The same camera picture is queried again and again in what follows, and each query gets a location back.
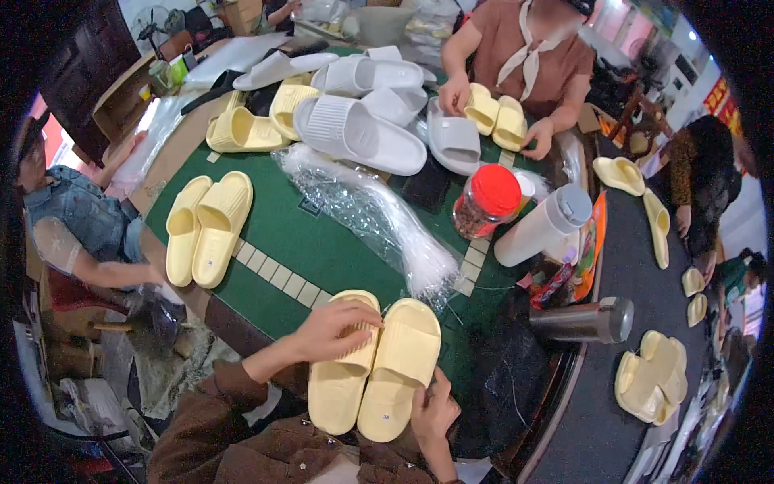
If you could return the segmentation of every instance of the woman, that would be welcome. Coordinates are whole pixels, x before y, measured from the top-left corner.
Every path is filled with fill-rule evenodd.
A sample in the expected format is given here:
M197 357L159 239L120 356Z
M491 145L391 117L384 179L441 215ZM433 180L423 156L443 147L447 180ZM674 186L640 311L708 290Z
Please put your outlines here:
M728 308L750 294L766 281L766 260L760 252L744 249L741 253L717 265L712 286L720 304L720 340L728 330Z
M142 261L142 220L102 193L115 171L147 135L132 137L94 180L67 166L46 170L41 129L50 113L28 118L17 185L23 195L27 230L40 258L60 272L99 287L163 286L164 277Z
M440 89L440 107L464 115L470 96L465 61L476 53L472 78L493 94L520 101L538 121L521 153L541 160L555 133L572 128L581 116L594 68L594 51L577 32L594 11L594 0L488 0L441 50L449 81Z
M707 115L682 128L664 147L663 168L649 184L675 214L695 265L712 279L721 215L741 190L741 171L758 178L749 144Z
M312 311L298 330L242 363L215 362L215 373L180 397L172 424L153 449L150 482L405 482L431 484L408 448L375 444L356 434L359 451L309 422L307 415L278 420L251 436L242 414L266 402L267 382L298 362L330 361L370 337L361 329L339 338L353 324L383 326L382 317L356 300L337 300ZM411 429L426 467L438 482L457 471L446 433L460 414L451 384L436 368L436 382L413 397Z

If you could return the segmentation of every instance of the brown shirt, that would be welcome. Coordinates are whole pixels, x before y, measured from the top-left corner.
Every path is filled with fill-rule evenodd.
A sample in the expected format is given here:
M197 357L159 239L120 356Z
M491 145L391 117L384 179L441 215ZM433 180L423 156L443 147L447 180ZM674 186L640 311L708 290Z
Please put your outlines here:
M214 370L181 396L170 428L153 449L149 482L300 484L341 460L342 443L315 428L306 415L278 420L251 435L242 414L266 401L267 385L253 381L241 363L215 362ZM358 443L359 483L433 482L406 461L418 462L420 455L404 442L375 444L358 434Z
M507 94L517 101L525 87L524 64L517 66L499 88L496 86L502 66L525 44L519 28L522 3L522 0L487 0L473 11L471 17L476 30L481 33L473 64L474 81L492 93ZM594 51L576 35L553 50L541 52L539 59L535 86L522 105L529 113L542 118L557 108L573 76L591 75Z

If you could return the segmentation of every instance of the hand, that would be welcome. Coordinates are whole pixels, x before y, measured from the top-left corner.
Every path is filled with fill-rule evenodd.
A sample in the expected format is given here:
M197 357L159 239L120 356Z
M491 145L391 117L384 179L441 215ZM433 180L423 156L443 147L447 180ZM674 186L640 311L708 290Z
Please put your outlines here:
M532 128L529 129L527 136L522 142L522 155L534 160L545 158L551 149L551 139L553 138L553 130L555 128L551 118L543 118L532 125ZM524 149L533 139L537 140L535 149Z
M465 105L471 96L471 82L465 73L450 77L438 90L438 103L448 115L465 116Z
M675 214L677 219L677 228L680 230L680 238L685 239L690 228L690 205L680 205Z
M457 471L451 458L446 433L460 416L460 406L451 397L451 383L436 366L436 382L428 390L414 391L411 428L430 470L441 482L454 481Z
M367 329L351 331L362 322L376 328L382 316L359 300L336 300L312 311L295 333L287 337L286 347L299 362L325 362L357 348L372 337Z

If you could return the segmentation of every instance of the plastic jar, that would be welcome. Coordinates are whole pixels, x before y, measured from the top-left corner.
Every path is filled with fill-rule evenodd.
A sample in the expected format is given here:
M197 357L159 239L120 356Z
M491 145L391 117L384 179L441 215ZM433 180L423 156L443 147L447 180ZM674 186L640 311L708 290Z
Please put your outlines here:
M466 239L485 237L513 220L521 200L522 191L511 170L497 163L484 165L467 179L454 202L454 228Z

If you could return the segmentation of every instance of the lace sleeve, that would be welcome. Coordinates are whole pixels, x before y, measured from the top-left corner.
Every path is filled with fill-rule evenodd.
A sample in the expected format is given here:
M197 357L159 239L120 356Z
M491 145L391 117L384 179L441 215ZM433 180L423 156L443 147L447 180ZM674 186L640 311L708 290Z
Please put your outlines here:
M33 228L33 241L40 258L60 271L71 274L83 247L58 218L41 218Z

